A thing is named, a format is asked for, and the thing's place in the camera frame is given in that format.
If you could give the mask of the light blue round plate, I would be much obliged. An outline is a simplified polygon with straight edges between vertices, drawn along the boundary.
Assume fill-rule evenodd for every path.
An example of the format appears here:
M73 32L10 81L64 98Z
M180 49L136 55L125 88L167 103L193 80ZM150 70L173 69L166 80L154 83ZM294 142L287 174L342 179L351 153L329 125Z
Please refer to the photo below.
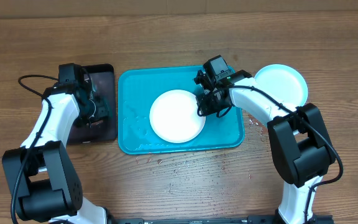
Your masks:
M305 79L288 65L267 65L256 73L255 79L273 95L296 106L303 106L308 99L308 85Z

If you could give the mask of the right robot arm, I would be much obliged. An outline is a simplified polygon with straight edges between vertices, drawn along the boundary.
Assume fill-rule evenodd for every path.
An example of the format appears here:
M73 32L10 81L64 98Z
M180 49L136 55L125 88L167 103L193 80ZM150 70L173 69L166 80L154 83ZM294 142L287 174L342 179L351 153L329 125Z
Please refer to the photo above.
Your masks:
M237 107L267 127L273 163L284 181L275 221L318 223L312 212L316 189L326 184L323 175L337 160L319 109L281 100L244 70L219 75L200 70L194 82L203 88L196 97L198 116L221 118Z

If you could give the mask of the white round plate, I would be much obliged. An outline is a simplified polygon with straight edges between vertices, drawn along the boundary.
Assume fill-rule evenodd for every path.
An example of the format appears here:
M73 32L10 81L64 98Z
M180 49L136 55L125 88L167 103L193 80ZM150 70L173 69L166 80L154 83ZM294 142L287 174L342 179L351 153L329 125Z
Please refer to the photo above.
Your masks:
M150 108L149 120L158 137L175 144L197 137L206 122L198 115L196 96L185 90L170 90L158 96Z

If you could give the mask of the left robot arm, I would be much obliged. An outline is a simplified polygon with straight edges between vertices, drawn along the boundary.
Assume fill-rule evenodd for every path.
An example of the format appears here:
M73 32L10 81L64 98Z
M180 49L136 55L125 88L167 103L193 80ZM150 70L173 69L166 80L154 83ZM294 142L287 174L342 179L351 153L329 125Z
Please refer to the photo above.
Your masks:
M66 146L80 109L75 96L59 93L42 102L29 137L4 153L2 166L11 192L11 218L50 223L114 223L103 207L83 196Z

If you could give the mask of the green and pink sponge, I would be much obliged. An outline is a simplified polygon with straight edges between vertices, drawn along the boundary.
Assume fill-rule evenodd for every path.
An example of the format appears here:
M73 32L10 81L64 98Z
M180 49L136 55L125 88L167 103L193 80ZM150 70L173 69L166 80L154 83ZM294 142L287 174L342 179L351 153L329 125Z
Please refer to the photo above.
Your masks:
M91 102L91 114L88 118L90 126L107 121L111 117L110 95L92 91L89 100Z

